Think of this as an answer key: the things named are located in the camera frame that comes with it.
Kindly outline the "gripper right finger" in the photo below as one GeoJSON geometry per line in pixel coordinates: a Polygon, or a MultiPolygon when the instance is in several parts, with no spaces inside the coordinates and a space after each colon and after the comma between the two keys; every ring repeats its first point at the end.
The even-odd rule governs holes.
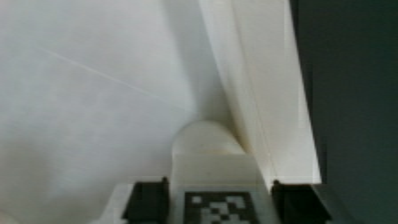
{"type": "Polygon", "coordinates": [[[272,184],[272,201],[283,224],[343,224],[348,212],[324,184],[272,184]]]}

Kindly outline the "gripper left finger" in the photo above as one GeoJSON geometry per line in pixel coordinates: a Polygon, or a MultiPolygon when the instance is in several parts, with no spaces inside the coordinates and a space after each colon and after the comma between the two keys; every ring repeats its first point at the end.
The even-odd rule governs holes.
{"type": "Polygon", "coordinates": [[[169,206],[169,179],[137,182],[123,212],[126,224],[167,224],[169,206]]]}

